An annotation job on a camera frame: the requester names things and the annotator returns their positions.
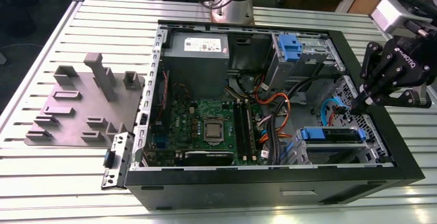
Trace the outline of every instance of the ram slot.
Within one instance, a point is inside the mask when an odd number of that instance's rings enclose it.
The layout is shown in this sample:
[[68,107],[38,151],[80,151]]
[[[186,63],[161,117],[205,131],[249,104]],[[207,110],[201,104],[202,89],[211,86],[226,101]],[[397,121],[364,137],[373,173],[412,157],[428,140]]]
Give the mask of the ram slot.
[[253,149],[251,149],[251,132],[250,132],[250,122],[249,122],[249,114],[247,114],[247,106],[243,103],[241,105],[241,114],[242,114],[242,127],[243,127],[243,137],[245,137],[245,152],[249,158],[253,157]]
[[246,149],[245,149],[245,138],[243,138],[243,128],[241,123],[241,107],[238,103],[234,103],[234,125],[235,125],[235,136],[237,136],[237,151],[238,156],[246,156]]

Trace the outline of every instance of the label sticker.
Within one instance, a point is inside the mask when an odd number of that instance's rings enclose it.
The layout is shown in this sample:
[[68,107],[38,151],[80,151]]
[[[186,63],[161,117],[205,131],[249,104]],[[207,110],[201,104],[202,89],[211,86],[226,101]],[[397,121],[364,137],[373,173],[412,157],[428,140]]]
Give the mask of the label sticker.
[[269,151],[262,150],[262,151],[261,151],[261,157],[262,157],[263,159],[267,159],[267,158],[269,158]]
[[267,91],[269,86],[267,86],[265,83],[261,83],[261,88],[262,88],[265,91]]
[[221,52],[222,43],[219,39],[213,38],[187,38],[185,40],[183,50],[194,52]]

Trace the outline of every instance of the slotted aluminum work surface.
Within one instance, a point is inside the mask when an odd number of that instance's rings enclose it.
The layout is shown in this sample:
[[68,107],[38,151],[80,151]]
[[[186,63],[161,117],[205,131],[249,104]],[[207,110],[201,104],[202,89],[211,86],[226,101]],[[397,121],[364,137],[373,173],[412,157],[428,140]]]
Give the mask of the slotted aluminum work surface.
[[[362,59],[369,41],[385,42],[365,15],[255,9],[259,25],[344,32]],[[437,110],[388,108],[426,179],[342,206],[149,212],[126,191],[102,191],[103,149],[28,147],[24,135],[52,90],[54,71],[79,72],[86,52],[100,52],[115,73],[147,77],[158,19],[209,21],[198,4],[86,0],[72,2],[0,117],[0,220],[68,223],[437,223]]]

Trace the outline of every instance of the cpu socket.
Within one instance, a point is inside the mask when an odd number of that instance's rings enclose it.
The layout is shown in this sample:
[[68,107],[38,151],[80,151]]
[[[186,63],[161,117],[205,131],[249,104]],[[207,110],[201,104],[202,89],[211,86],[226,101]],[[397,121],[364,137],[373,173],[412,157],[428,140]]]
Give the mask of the cpu socket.
[[203,141],[211,146],[217,146],[225,141],[223,119],[203,119]]

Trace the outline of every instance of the power supply label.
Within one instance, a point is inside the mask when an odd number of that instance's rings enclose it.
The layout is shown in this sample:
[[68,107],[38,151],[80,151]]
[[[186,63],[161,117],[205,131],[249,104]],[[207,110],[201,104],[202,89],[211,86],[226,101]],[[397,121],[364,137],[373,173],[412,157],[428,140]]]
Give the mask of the power supply label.
[[222,43],[213,38],[187,38],[183,45],[185,51],[193,52],[221,52]]

